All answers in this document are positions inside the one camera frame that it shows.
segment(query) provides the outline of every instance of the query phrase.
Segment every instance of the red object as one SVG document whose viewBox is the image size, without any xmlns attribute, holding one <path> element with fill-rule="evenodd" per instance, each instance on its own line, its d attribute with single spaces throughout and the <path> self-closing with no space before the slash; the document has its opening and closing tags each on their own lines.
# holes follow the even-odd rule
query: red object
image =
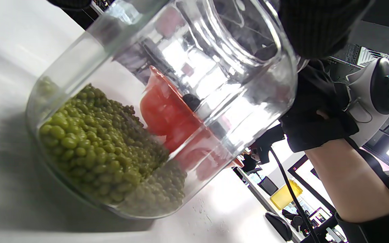
<svg viewBox="0 0 389 243">
<path fill-rule="evenodd" d="M 196 168 L 199 180 L 218 172 L 232 156 L 182 100 L 175 86 L 151 66 L 151 76 L 140 101 L 140 112 L 152 134 L 166 136 L 164 146 L 173 152 L 181 169 Z"/>
</svg>

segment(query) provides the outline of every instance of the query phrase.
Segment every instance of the black clothing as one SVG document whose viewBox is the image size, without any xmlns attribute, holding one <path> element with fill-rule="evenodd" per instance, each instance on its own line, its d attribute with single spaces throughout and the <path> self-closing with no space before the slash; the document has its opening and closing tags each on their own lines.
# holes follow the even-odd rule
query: black clothing
<svg viewBox="0 0 389 243">
<path fill-rule="evenodd" d="M 296 98 L 280 119 L 287 142 L 293 152 L 319 147 L 324 143 L 349 137 L 358 132 L 352 117 L 343 112 L 335 86 L 320 60 L 311 60 L 298 73 Z M 325 120 L 316 111 L 325 112 Z"/>
<path fill-rule="evenodd" d="M 348 223 L 336 214 L 349 243 L 389 242 L 389 215 L 364 223 Z"/>
<path fill-rule="evenodd" d="M 279 17 L 295 52 L 319 59 L 344 48 L 373 0 L 281 0 Z"/>
<path fill-rule="evenodd" d="M 244 167 L 241 169 L 247 173 L 256 168 L 257 161 L 254 160 L 249 154 L 244 154 L 244 161 L 242 163 L 244 164 Z"/>
</svg>

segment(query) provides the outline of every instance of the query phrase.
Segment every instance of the person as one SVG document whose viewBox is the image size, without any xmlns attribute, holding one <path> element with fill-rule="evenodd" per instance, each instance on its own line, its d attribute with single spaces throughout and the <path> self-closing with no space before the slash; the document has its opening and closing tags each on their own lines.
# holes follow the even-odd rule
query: person
<svg viewBox="0 0 389 243">
<path fill-rule="evenodd" d="M 256 158 L 258 157 L 256 157 L 256 155 L 253 154 L 252 151 L 250 151 L 249 153 L 244 153 L 242 156 L 244 157 L 244 160 L 242 161 L 244 167 L 242 167 L 241 169 L 246 173 L 251 170 L 254 170 L 256 168 L 257 163 L 259 162 L 259 160 L 256 160 Z M 233 168 L 233 171 L 242 180 L 242 175 L 239 173 L 236 167 Z"/>
<path fill-rule="evenodd" d="M 385 174 L 349 136 L 355 122 L 338 103 L 319 59 L 344 48 L 373 0 L 282 0 L 279 18 L 295 52 L 310 59 L 298 73 L 292 108 L 280 119 L 293 152 L 304 151 L 336 207 L 350 243 L 389 242 Z"/>
<path fill-rule="evenodd" d="M 340 107 L 330 77 L 319 60 L 298 73 L 296 99 L 280 119 L 293 152 L 304 151 L 336 207 L 350 243 L 389 242 L 389 189 L 383 172 L 371 167 L 349 139 L 358 132 Z"/>
</svg>

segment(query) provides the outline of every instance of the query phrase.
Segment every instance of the desk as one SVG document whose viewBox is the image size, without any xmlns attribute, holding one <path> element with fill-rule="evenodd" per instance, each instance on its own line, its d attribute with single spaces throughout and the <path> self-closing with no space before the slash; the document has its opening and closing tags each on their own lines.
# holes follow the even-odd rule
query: desk
<svg viewBox="0 0 389 243">
<path fill-rule="evenodd" d="M 37 76 L 82 32 L 47 1 L 0 1 L 0 242 L 284 243 L 230 169 L 176 214 L 154 221 L 92 208 L 41 172 L 26 131 L 26 101 Z"/>
<path fill-rule="evenodd" d="M 270 199 L 270 195 L 268 195 L 256 182 L 254 182 L 247 174 L 241 169 L 238 168 L 238 171 L 241 173 L 241 175 L 244 177 L 244 179 L 249 183 L 250 185 L 250 191 L 255 195 L 255 197 L 259 200 L 259 202 L 270 212 L 278 214 L 280 217 L 284 218 L 286 221 L 287 219 L 281 214 L 281 210 L 278 209 L 274 203 Z M 290 226 L 290 229 L 292 230 L 292 241 L 295 243 L 298 243 L 302 241 L 305 237 L 301 232 L 298 232 Z"/>
</svg>

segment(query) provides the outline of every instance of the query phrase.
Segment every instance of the person's arm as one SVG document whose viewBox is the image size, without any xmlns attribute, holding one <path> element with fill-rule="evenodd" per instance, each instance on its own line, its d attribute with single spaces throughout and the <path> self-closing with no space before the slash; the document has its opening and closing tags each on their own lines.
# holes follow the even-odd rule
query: person's arm
<svg viewBox="0 0 389 243">
<path fill-rule="evenodd" d="M 344 139 L 305 151 L 341 219 L 362 223 L 389 215 L 389 189 Z"/>
</svg>

